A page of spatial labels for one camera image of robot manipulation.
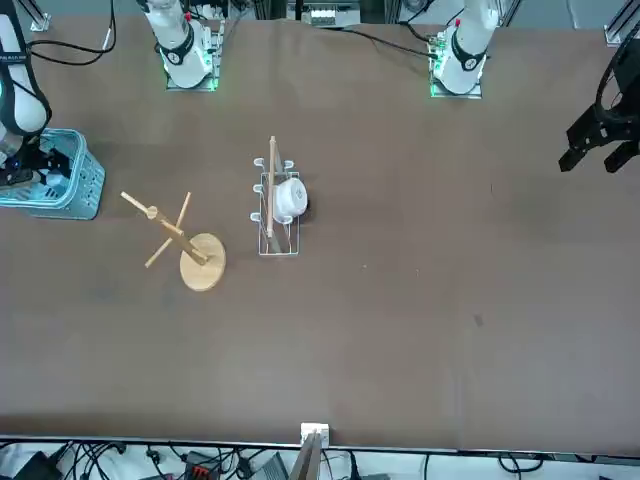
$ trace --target wooden pole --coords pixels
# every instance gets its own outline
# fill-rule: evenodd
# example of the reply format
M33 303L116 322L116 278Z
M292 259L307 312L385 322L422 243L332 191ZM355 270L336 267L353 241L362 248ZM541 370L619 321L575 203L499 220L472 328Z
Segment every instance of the wooden pole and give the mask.
M182 204L182 209L180 210L180 215L178 215L178 221L176 222L176 227L178 228L180 228L180 225L182 224L182 220L184 219L184 216L187 213L187 207L189 206L190 200L191 200L191 192L187 192L187 196L185 197L184 203ZM156 253L151 255L151 257L149 258L149 260L147 260L144 266L146 268L149 268L151 265L153 265L153 262L155 262L158 259L158 257L162 255L162 252L164 252L169 247L169 245L171 245L171 242L173 242L173 238L171 237L167 238L165 242L162 245L160 245L160 248L156 250Z
M198 265L205 265L207 263L208 257L194 247L193 244L184 237L184 232L175 225L172 225L169 220L167 220L167 217L165 217L157 207L152 206L147 209L147 218L162 225L167 232L169 232L169 236L180 246L182 250L184 250L187 255L193 259L194 262Z
M267 237L273 236L273 183L275 181L276 137L269 140L269 185L267 185Z
M145 207L142 203L137 201L135 198L133 198L127 192L120 192L120 196L122 198L124 198L127 202L129 202L131 205L133 205L137 209L141 210L147 217L149 216L149 211L148 211L147 207Z

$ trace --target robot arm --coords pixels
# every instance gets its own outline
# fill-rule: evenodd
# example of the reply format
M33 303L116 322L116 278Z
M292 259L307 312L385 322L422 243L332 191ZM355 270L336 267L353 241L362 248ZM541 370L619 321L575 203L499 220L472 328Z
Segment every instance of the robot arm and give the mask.
M635 39L640 24L634 30L620 45L605 70L595 103L567 130L569 148L558 162L561 171L573 170L592 148L615 141L622 143L605 159L607 172L617 172L640 154L640 40ZM620 101L610 110L605 110L602 93L611 73L620 90Z
M69 178L69 160L40 150L51 108L38 87L12 1L0 2L0 187Z
M487 47L498 26L494 0L465 0L459 23L447 27L446 47L434 76L451 93L470 92L482 76Z
M20 147L22 138L42 132L51 109L35 80L11 1L0 4L0 89L0 142Z
M213 71L211 30L197 20L187 21L179 0L136 0L160 45L171 79L181 88L198 85Z

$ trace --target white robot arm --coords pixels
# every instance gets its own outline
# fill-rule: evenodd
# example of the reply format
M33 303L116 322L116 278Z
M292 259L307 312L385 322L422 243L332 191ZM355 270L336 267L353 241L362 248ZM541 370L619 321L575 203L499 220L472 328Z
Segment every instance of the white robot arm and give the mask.
M192 88L213 70L207 50L211 30L197 20L187 21L179 0L136 0L160 45L164 67L181 88Z
M0 5L0 89L0 151L12 155L25 137L42 132L51 109L36 83L11 1Z
M446 47L434 76L451 93L464 95L482 76L487 46L499 22L495 0L465 0L459 20L445 31Z
M0 2L0 188L42 181L51 172L69 177L68 159L40 151L51 119L47 98L31 68L12 1Z

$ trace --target white cup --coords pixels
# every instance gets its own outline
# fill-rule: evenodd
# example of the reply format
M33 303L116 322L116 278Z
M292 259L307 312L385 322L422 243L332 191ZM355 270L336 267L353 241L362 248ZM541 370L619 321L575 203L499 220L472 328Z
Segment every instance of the white cup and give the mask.
M307 209L307 189L304 183L293 177L275 186L273 195L273 219L288 224Z

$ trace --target table surface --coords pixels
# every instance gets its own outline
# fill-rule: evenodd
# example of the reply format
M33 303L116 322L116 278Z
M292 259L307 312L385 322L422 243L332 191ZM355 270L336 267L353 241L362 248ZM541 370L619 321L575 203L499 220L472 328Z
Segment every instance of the table surface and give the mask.
M282 21L231 31L215 94L168 93L153 43L122 17L92 67L34 60L51 126L107 180L91 222L0 212L0 430L296 442L319 421L335 444L640 454L640 165L557 166L602 32L499 30L482 101ZM249 220L271 135L313 203L293 259L258 258ZM146 270L165 236L121 190L172 218L191 191L183 225L224 242L221 283L188 290L175 247Z

